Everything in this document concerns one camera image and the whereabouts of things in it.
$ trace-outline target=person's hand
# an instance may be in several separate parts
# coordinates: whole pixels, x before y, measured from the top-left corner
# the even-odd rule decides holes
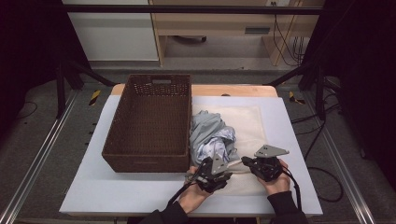
[[[282,166],[288,168],[288,165],[285,162],[283,162],[281,159],[279,159],[279,161]],[[268,196],[290,190],[290,178],[283,173],[277,179],[270,182],[265,182],[263,179],[258,177],[257,179],[264,186]]]
[[[195,174],[197,169],[197,167],[192,166],[188,172]],[[212,194],[201,190],[197,184],[192,184],[180,195],[178,203],[180,203],[180,206],[183,208],[184,212],[188,214],[197,209],[210,195]]]

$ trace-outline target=crumpled clothing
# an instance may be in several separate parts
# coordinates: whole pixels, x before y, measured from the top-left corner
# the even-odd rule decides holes
[[[198,166],[208,156],[213,158],[215,153],[225,163],[239,160],[234,148],[235,130],[226,126],[220,114],[209,114],[202,110],[193,116],[191,122],[191,161]]]

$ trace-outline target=white table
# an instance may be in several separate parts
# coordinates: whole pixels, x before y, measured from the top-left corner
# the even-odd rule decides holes
[[[184,174],[115,173],[102,158],[111,121],[120,100],[110,95],[102,111],[78,173],[67,192],[60,212],[71,216],[143,216],[163,210],[168,200],[181,188]],[[268,144],[290,151],[281,156],[300,185],[303,211],[308,216],[322,215],[312,180],[306,169],[283,100],[277,97],[194,96],[194,105],[259,106]],[[254,195],[210,196],[191,217],[262,217],[274,210],[265,191]]]

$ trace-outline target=beige cloth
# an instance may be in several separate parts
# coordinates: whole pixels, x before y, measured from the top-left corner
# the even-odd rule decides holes
[[[193,105],[192,114],[201,110],[209,113],[219,113],[227,126],[235,129],[235,148],[240,158],[254,157],[254,153],[262,145],[267,143],[265,132],[262,127],[262,114],[258,106],[217,106],[217,105]],[[215,194],[223,195],[259,195],[264,193],[263,186],[257,181],[249,168],[239,163],[229,164],[229,170],[233,172],[231,179],[227,181],[224,189],[217,190]]]

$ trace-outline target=brown wicker basket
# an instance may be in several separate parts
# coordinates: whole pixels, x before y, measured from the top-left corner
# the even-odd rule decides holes
[[[184,173],[190,126],[190,75],[130,75],[102,156],[119,173]]]

